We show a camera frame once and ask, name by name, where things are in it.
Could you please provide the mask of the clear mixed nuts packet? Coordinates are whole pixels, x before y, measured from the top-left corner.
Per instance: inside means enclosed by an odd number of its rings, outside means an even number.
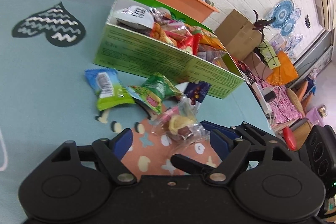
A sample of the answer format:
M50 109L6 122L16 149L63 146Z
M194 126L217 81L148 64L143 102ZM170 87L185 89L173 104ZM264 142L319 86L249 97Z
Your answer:
M197 120L196 114L197 107L184 96L153 122L151 132L157 136L165 135L180 146L206 140L210 132Z

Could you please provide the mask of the dark blue candy packet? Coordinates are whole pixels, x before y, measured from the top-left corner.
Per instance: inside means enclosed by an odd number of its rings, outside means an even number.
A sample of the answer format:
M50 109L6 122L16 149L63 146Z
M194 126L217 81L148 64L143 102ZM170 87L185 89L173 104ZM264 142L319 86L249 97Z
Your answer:
M210 87L211 84L204 81L190 82L187 84L184 94L190 99L192 105L196 105L203 102Z

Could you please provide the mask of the green pea snack packet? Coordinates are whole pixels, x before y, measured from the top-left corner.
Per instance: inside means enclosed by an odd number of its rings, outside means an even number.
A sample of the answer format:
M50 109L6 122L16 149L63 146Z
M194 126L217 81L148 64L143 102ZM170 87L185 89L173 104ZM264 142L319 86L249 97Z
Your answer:
M166 76L158 72L151 75L141 87L153 92L162 101L171 97L183 96L182 92Z

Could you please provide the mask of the blue green candy packet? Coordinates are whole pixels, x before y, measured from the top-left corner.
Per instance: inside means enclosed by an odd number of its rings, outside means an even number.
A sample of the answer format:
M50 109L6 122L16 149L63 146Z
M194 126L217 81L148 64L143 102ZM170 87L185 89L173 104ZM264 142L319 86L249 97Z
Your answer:
M87 69L85 77L97 95L96 107L99 111L118 105L135 104L133 97L119 80L116 69Z

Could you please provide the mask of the green red candy packet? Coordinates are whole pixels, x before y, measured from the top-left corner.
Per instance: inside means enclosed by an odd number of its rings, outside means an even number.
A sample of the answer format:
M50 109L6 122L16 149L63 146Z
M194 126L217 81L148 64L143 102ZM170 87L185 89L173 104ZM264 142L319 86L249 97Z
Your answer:
M162 114L162 98L146 87L128 86L127 92L136 100L139 100L156 114Z

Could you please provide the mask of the red orange snack bag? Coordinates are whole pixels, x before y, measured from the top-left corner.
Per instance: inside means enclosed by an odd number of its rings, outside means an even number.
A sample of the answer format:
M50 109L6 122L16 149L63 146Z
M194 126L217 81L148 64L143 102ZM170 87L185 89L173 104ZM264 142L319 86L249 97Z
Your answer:
M198 54L199 43L202 38L203 35L201 34L186 36L183 40L177 42L178 48L196 56Z

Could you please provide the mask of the orange leaf snack bag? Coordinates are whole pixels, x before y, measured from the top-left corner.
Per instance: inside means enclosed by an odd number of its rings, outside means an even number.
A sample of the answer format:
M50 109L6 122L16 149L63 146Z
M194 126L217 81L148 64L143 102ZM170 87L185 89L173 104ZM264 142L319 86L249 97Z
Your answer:
M200 44L213 47L217 50L226 51L224 45L221 43L221 41L216 36L208 36L203 34L202 38L200 39Z

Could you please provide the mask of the white snack bag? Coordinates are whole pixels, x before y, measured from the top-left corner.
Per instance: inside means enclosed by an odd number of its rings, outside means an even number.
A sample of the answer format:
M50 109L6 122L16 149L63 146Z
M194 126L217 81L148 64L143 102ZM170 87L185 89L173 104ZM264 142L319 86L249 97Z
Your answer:
M146 8L136 5L114 11L113 17L119 23L136 30L152 29L155 24L152 14Z

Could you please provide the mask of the pink nut snack packet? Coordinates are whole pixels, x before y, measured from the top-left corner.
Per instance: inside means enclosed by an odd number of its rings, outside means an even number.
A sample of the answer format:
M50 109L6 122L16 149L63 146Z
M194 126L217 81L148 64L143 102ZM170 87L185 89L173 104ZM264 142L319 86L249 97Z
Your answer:
M158 23L154 24L150 37L170 46L177 47L177 42L174 39L169 38Z

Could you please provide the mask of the red stool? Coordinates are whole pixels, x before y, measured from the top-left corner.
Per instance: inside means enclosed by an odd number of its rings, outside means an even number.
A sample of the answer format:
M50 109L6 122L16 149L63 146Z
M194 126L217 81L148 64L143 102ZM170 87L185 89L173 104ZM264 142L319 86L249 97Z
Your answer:
M289 127L284 127L283 128L282 137L283 137L286 145L288 146L288 148L291 151L295 151L297 149L296 139L294 137L294 134L293 134L292 130Z

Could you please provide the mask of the white power strip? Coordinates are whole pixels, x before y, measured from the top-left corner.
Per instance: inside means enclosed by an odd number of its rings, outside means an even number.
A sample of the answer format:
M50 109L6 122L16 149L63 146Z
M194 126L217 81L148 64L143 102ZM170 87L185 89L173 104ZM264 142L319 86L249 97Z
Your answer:
M272 115L273 111L272 111L270 105L268 104L268 102L266 102L266 100L264 98L261 86L257 83L253 83L251 85L251 87L252 87L252 90L254 91L254 93L256 95L256 98L257 98L264 114L265 115Z

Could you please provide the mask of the small open cardboard box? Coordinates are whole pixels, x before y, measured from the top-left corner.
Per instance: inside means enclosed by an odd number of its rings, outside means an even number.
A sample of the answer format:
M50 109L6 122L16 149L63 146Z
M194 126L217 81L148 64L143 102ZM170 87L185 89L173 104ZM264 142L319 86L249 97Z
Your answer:
M251 52L243 61L251 70L252 74L262 80L266 80L273 73L272 69L264 64L260 57L254 52Z

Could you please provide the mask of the orange plastic bag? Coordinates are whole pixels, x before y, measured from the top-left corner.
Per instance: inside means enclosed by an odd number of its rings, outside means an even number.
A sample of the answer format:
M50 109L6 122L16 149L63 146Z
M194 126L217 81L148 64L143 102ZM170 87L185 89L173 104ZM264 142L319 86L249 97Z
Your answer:
M298 73L288 55L280 51L277 54L280 66L273 69L273 73L266 78L266 82L273 86L281 86L298 78Z

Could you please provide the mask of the brown cardboard box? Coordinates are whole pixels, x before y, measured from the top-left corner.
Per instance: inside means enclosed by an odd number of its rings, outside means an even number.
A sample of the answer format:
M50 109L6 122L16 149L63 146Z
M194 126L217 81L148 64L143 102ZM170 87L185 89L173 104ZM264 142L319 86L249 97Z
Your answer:
M261 43L261 33L237 10L232 10L215 30L228 53L243 61Z

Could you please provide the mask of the green white cardboard box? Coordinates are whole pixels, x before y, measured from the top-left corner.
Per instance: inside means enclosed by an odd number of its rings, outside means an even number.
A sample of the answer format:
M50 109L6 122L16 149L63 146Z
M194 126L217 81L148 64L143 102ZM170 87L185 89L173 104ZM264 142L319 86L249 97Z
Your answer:
M113 13L132 5L145 9L165 6L157 0L115 0L94 64L142 77L159 72L174 84L205 81L211 85L209 95L220 99L226 98L244 82L229 54L223 56L226 65L223 69L177 47L118 26Z

